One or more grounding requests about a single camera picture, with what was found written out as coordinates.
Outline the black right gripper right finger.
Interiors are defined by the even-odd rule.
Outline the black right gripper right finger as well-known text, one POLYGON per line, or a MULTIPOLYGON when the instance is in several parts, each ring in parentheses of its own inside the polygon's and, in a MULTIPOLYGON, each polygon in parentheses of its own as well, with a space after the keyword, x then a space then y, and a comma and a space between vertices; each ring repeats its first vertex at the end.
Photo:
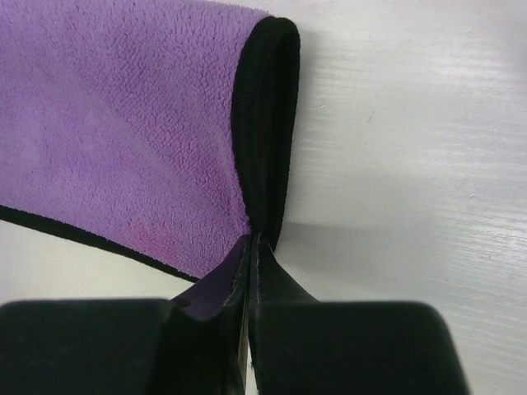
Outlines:
POLYGON ((466 394, 441 315, 412 301, 321 302, 256 235, 249 340, 262 394, 466 394))

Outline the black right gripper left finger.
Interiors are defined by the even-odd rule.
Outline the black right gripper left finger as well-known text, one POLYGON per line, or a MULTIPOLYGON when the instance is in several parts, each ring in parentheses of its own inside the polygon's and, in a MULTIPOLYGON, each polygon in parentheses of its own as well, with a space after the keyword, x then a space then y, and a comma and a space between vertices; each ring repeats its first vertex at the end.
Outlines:
POLYGON ((250 238, 170 300, 1 307, 4 394, 242 394, 250 238))

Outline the purple and grey towel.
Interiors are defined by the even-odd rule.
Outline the purple and grey towel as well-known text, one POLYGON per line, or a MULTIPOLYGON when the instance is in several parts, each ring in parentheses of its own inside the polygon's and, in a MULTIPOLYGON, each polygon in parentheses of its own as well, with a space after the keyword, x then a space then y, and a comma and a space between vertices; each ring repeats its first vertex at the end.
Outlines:
POLYGON ((207 1, 1 4, 1 218, 206 276, 277 244, 301 40, 207 1))

